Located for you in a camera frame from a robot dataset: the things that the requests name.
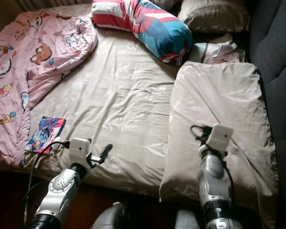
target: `wrinkled sheet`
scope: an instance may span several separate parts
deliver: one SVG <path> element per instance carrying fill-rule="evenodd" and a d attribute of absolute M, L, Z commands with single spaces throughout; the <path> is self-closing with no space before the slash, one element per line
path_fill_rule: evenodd
<path fill-rule="evenodd" d="M 30 110 L 94 49 L 89 17 L 21 13 L 0 33 L 0 162 L 18 166 Z"/>
<path fill-rule="evenodd" d="M 168 154 L 161 200 L 186 196 L 199 200 L 199 141 L 191 125 L 215 123 L 234 129 L 225 157 L 235 185 L 235 202 L 274 228 L 278 194 L 276 151 L 256 66 L 186 62 L 171 96 Z"/>
<path fill-rule="evenodd" d="M 87 4 L 55 10 L 72 15 L 90 8 Z M 91 138 L 95 155 L 113 144 L 105 163 L 84 182 L 158 197 L 178 67 L 162 63 L 130 33 L 96 30 L 98 44 L 91 55 L 32 109 L 29 136 L 44 115 L 66 118 L 62 139 Z M 35 158 L 26 155 L 24 167 L 31 168 Z M 53 151 L 42 158 L 36 174 L 48 178 L 68 163 L 67 149 Z"/>

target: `bed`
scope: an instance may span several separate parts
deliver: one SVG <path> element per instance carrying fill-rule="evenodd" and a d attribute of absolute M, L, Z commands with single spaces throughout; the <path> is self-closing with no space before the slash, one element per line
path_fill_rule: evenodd
<path fill-rule="evenodd" d="M 54 10 L 79 16 L 88 14 L 91 5 Z M 248 56 L 258 67 L 264 83 L 281 188 L 282 213 L 278 223 L 283 224 L 286 224 L 286 93 L 278 91 L 280 87 L 286 90 L 286 59 L 282 59 L 278 69 L 274 68 L 276 65 L 271 63 L 281 59 L 282 54 L 269 50 L 265 42 L 285 41 L 286 26 L 276 24 L 285 18 L 281 12 L 285 10 L 283 1 L 271 4 L 259 1 L 251 21 Z M 272 12 L 273 17 L 263 17 L 264 12 Z M 180 67 L 158 60 L 128 32 L 102 28 L 96 31 L 98 45 L 92 54 L 31 110 L 29 136 L 42 116 L 64 117 L 67 123 L 62 139 L 91 138 L 90 150 L 95 154 L 105 145 L 113 144 L 106 162 L 93 169 L 85 183 L 159 197 L 168 154 L 170 96 Z M 280 73 L 285 77 L 276 78 Z M 24 168 L 11 168 L 0 162 L 0 169 L 28 171 L 36 156 L 24 154 Z M 67 150 L 54 150 L 50 156 L 42 157 L 36 175 L 50 178 L 68 163 Z"/>

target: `striped pillow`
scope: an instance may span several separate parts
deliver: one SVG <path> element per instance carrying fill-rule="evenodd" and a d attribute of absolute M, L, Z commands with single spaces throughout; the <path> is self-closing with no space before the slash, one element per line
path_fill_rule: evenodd
<path fill-rule="evenodd" d="M 190 51 L 188 27 L 148 0 L 93 0 L 92 18 L 99 27 L 130 31 L 162 62 L 176 62 Z"/>

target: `bed frame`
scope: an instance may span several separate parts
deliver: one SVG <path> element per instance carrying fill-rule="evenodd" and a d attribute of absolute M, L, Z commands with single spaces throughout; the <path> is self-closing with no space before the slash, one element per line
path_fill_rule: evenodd
<path fill-rule="evenodd" d="M 276 228 L 286 228 L 286 0 L 255 1 L 249 56 L 262 77 L 276 145 L 279 203 Z"/>

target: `wooden floor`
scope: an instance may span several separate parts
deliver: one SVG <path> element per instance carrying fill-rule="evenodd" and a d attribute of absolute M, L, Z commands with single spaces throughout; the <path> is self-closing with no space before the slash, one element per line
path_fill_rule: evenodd
<path fill-rule="evenodd" d="M 21 229 L 23 212 L 21 200 L 27 191 L 29 176 L 21 173 L 0 172 L 0 229 Z M 46 194 L 47 184 L 38 187 L 30 195 L 29 218 L 32 219 L 38 205 Z M 115 190 L 82 185 L 63 229 L 90 229 L 97 217 L 114 202 L 135 205 L 136 229 L 173 229 L 178 207 L 174 203 L 159 203 L 159 199 L 150 198 Z M 204 228 L 202 211 L 194 207 L 201 228 Z M 245 229 L 260 229 L 255 214 L 240 209 Z"/>

